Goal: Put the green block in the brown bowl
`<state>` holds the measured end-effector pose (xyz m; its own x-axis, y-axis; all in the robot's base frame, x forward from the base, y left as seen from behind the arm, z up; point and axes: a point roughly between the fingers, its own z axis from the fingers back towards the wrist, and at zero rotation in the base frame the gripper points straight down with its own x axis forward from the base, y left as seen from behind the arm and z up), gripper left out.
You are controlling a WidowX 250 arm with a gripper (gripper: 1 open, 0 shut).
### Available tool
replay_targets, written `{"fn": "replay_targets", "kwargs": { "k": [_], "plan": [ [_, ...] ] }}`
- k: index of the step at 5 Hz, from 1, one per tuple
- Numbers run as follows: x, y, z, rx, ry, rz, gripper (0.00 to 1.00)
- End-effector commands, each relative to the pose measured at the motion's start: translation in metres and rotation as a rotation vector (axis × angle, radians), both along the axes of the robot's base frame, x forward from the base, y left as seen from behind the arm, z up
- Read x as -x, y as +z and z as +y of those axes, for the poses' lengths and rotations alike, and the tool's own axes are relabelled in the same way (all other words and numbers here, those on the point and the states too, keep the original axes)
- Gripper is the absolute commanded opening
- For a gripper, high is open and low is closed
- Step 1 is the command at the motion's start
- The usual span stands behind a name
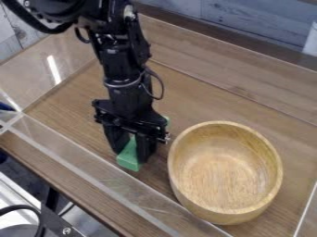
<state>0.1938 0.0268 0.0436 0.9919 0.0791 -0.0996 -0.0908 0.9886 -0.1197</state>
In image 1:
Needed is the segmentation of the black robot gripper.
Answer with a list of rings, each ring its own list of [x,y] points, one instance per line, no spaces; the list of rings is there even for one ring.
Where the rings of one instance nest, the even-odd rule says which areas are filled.
[[[109,99],[95,99],[95,121],[103,125],[105,134],[113,151],[120,154],[130,141],[129,132],[117,125],[125,121],[140,121],[154,116],[162,116],[153,108],[156,97],[150,81],[124,83],[105,81],[109,89]],[[146,163],[157,152],[158,141],[156,138],[137,134],[137,155],[141,164]]]

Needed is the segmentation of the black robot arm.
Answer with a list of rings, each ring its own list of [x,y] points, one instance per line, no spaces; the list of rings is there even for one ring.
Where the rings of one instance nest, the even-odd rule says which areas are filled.
[[[78,40],[93,46],[105,71],[108,99],[93,101],[95,121],[102,124],[118,156],[145,163],[160,143],[166,143],[169,120],[153,108],[160,75],[148,67],[152,44],[142,33],[132,0],[2,0],[10,11],[46,34],[75,30]]]

